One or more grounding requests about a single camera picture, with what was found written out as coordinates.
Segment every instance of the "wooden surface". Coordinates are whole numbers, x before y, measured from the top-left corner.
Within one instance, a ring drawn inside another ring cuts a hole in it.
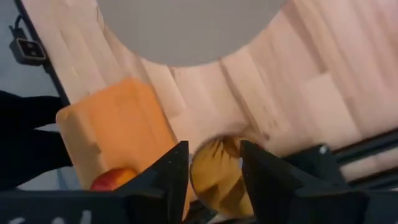
[[[23,2],[72,103],[137,77],[155,88],[191,151],[224,131],[255,133],[282,156],[319,142],[338,149],[398,126],[396,0],[290,0],[247,46],[188,68],[128,51],[94,0]],[[344,173],[354,179],[385,160]]]

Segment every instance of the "black cloth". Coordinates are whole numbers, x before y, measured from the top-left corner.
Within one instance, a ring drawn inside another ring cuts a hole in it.
[[[54,96],[23,98],[0,91],[0,190],[72,166],[60,134],[35,129],[54,123],[62,107]]]

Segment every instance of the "red apple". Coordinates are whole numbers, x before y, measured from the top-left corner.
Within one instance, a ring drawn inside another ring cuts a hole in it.
[[[115,190],[135,178],[136,175],[136,172],[130,168],[111,169],[98,176],[91,184],[90,190]]]

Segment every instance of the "orange cutting board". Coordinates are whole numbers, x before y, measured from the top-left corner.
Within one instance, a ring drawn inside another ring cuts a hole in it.
[[[115,167],[140,173],[177,143],[154,90],[134,78],[62,109],[57,124],[84,189]]]

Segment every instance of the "black cable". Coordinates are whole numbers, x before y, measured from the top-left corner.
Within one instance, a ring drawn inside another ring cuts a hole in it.
[[[18,15],[18,17],[17,17],[17,19],[15,20],[15,23],[14,23],[14,29],[18,29],[19,28],[19,23],[20,23],[21,19],[22,19],[22,16]]]

